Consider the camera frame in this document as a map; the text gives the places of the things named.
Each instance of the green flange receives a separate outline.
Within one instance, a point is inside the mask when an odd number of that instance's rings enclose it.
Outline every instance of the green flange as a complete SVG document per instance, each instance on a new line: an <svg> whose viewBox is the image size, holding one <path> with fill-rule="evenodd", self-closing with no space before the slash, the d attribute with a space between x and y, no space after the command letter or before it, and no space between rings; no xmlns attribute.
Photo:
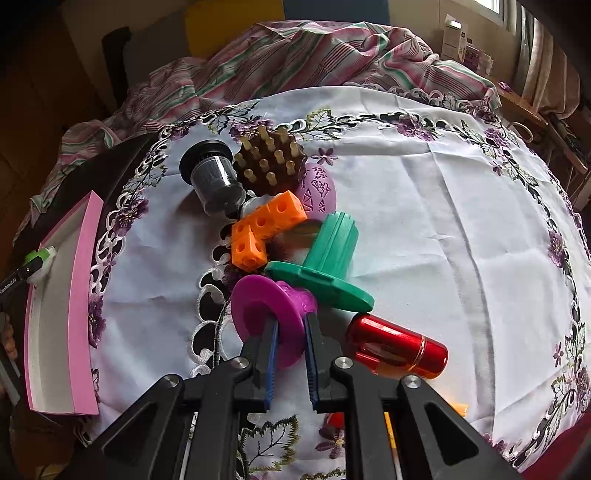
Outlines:
<svg viewBox="0 0 591 480"><path fill-rule="evenodd" d="M369 312L374 298L343 280L357 244L359 232L351 215L327 215L303 265L269 262L265 268L273 280L310 290L318 303L351 312Z"/></svg>

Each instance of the red cylinder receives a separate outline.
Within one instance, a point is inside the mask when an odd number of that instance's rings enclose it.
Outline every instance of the red cylinder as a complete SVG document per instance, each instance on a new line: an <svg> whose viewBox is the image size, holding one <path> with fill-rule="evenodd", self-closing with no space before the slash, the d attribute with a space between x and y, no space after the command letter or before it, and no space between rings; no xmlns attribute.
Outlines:
<svg viewBox="0 0 591 480"><path fill-rule="evenodd" d="M447 348L442 343L370 313L355 315L346 337L358 348L356 359L373 371L384 362L432 379L447 364Z"/></svg>

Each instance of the white box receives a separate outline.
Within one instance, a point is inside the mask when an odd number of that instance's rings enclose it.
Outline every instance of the white box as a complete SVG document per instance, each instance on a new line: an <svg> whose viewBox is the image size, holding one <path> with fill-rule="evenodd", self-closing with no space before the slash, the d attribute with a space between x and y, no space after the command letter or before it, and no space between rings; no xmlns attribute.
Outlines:
<svg viewBox="0 0 591 480"><path fill-rule="evenodd" d="M451 15L445 19L443 29L443 45L441 47L442 60L455 60L459 63L464 62L466 55L467 28Z"/></svg>

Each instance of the wooden peg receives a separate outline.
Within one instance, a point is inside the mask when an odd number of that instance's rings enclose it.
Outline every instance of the wooden peg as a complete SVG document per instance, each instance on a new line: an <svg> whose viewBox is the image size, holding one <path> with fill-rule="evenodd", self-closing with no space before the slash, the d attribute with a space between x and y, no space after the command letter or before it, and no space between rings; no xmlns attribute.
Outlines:
<svg viewBox="0 0 591 480"><path fill-rule="evenodd" d="M300 149L297 146L296 142L291 142L290 143L290 149L291 149L291 156L292 158L297 158L300 156Z"/></svg>
<svg viewBox="0 0 591 480"><path fill-rule="evenodd" d="M261 161L259 162L259 165L261 166L261 170L263 173L269 171L269 162L267 161L266 158L262 158Z"/></svg>
<svg viewBox="0 0 591 480"><path fill-rule="evenodd" d="M279 127L277 131L279 132L279 139L281 140L281 143L287 143L287 141L290 139L290 137L287 135L287 128Z"/></svg>
<svg viewBox="0 0 591 480"><path fill-rule="evenodd" d="M248 181L250 183L255 183L256 182L256 175L255 175L255 173L250 168L247 168L244 171L244 176L248 179Z"/></svg>
<svg viewBox="0 0 591 480"><path fill-rule="evenodd" d="M267 144L267 150L269 152L275 151L275 140L273 140L271 137L269 137L265 140L265 143Z"/></svg>
<svg viewBox="0 0 591 480"><path fill-rule="evenodd" d="M273 172L270 171L267 174L267 181L269 182L269 185L271 185L272 187L277 185L277 178L275 177L275 174Z"/></svg>
<svg viewBox="0 0 591 480"><path fill-rule="evenodd" d="M265 127L265 125L259 125L259 126L257 127L257 130L258 130L258 131L259 131L259 133L261 134L261 138L262 138L264 141L267 141L267 139L268 139L268 138L270 138L270 137L269 137L269 133L267 133L267 128Z"/></svg>
<svg viewBox="0 0 591 480"><path fill-rule="evenodd" d="M246 135L241 136L240 141L242 142L242 145L244 145L244 148L246 148L247 150L250 150L252 148L252 144L248 141Z"/></svg>
<svg viewBox="0 0 591 480"><path fill-rule="evenodd" d="M288 160L285 162L285 168L287 169L288 175L295 175L296 174L296 162L293 160Z"/></svg>
<svg viewBox="0 0 591 480"><path fill-rule="evenodd" d="M285 163L285 157L283 156L283 152L281 150L275 150L275 159L279 165Z"/></svg>
<svg viewBox="0 0 591 480"><path fill-rule="evenodd" d="M238 165L240 165L241 168L246 167L246 160L244 160L244 157L240 152L234 155L234 159L238 162Z"/></svg>

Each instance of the embroidered tablecloth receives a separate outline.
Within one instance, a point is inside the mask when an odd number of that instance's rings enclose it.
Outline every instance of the embroidered tablecloth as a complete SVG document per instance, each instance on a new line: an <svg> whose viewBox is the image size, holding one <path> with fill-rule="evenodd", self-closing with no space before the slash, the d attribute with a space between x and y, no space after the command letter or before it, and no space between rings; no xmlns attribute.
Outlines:
<svg viewBox="0 0 591 480"><path fill-rule="evenodd" d="M564 191L499 119L361 87L315 87L165 127L107 217L96 247L89 340L95 437L162 375L209 373L239 353L230 292L231 220L207 217L178 164L208 138L285 124L327 168L337 209L359 229L348 281L374 313L444 343L431 385L519 470L589 404L590 255ZM305 254L287 241L271 260ZM321 312L343 334L351 317ZM241 431L251 480L343 478L346 432L323 428L304 359L277 375L275 399Z"/></svg>

